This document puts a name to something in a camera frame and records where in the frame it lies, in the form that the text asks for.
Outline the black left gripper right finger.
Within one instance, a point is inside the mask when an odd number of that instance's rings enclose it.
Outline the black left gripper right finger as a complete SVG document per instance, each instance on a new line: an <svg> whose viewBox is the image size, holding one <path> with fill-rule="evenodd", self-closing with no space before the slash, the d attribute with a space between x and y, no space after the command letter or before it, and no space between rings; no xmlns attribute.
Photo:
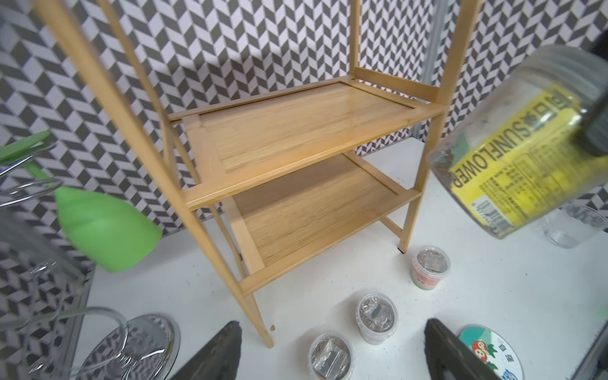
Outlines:
<svg viewBox="0 0 608 380"><path fill-rule="evenodd" d="M424 353L432 380L499 378L437 318L424 328Z"/></svg>

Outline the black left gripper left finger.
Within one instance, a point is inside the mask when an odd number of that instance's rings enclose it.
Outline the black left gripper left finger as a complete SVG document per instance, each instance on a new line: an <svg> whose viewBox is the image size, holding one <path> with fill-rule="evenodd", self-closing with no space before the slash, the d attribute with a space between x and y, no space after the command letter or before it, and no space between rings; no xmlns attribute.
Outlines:
<svg viewBox="0 0 608 380"><path fill-rule="evenodd" d="M172 379L235 380L241 353L242 328L230 321Z"/></svg>

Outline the jar with strawberry lid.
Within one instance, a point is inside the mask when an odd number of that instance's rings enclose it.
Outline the jar with strawberry lid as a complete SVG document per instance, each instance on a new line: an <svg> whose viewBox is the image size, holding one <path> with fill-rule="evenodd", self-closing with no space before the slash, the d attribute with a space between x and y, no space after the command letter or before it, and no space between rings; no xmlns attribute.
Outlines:
<svg viewBox="0 0 608 380"><path fill-rule="evenodd" d="M482 325L468 325L459 332L459 339L499 378L525 378L515 350L494 330Z"/></svg>

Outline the sunflower seed jar yellow label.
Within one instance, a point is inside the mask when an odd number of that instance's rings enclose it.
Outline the sunflower seed jar yellow label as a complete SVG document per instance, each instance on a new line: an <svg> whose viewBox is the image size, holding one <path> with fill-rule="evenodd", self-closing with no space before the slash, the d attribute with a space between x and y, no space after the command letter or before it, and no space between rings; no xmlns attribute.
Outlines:
<svg viewBox="0 0 608 380"><path fill-rule="evenodd" d="M495 238L607 180L607 56L563 45L525 59L427 157Z"/></svg>

